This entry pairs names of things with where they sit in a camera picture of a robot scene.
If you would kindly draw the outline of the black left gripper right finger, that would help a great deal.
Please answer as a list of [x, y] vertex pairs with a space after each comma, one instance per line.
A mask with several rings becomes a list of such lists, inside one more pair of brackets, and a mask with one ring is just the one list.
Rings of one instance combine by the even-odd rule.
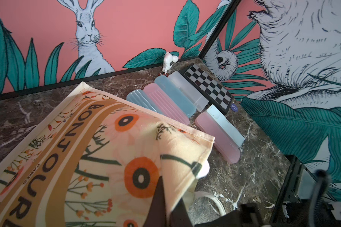
[[180, 199], [180, 201], [170, 214], [170, 227], [193, 227], [183, 199]]

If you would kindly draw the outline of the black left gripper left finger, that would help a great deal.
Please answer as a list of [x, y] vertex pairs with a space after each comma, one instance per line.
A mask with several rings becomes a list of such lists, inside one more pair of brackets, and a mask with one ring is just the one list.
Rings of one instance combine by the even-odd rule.
[[163, 177], [159, 177], [154, 192], [151, 207], [143, 227], [166, 227], [166, 205], [164, 195]]

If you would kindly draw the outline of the cream floral canvas tote bag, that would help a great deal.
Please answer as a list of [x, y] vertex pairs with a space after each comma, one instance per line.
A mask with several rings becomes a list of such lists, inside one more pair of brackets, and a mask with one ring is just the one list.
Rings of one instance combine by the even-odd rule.
[[143, 227], [159, 177], [168, 227], [214, 140], [81, 83], [0, 163], [0, 227]]

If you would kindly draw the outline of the pink pencil case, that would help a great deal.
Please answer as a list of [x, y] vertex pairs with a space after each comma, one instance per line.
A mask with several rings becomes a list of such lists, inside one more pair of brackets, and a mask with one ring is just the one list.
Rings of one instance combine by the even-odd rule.
[[185, 125], [190, 123], [189, 118], [184, 112], [157, 84], [148, 84], [144, 87], [143, 91], [159, 107], [165, 116]]
[[215, 137], [214, 146], [228, 163], [235, 164], [239, 161], [241, 152], [237, 144], [208, 113], [200, 113], [195, 124], [204, 133]]

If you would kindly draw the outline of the pale mint case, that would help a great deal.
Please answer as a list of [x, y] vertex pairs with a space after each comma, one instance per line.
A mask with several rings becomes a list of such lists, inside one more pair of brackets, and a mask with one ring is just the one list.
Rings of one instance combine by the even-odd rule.
[[214, 106], [211, 105], [206, 112], [217, 122], [222, 130], [235, 142], [240, 148], [245, 141], [241, 133], [226, 119], [226, 117]]

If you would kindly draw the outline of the translucent white pencil case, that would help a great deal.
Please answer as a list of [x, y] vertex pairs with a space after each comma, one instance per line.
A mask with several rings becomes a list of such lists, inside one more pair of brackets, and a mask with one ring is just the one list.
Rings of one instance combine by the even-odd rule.
[[190, 83], [188, 82], [178, 71], [173, 72], [168, 76], [171, 82], [191, 101], [198, 112], [202, 112], [208, 100]]

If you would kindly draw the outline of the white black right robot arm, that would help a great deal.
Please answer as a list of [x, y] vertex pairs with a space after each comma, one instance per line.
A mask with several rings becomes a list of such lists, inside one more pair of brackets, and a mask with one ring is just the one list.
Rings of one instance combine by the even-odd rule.
[[269, 222], [262, 220], [256, 203], [242, 204], [202, 227], [341, 227], [341, 201], [328, 191], [331, 176], [325, 170], [311, 173], [295, 155], [273, 207]]

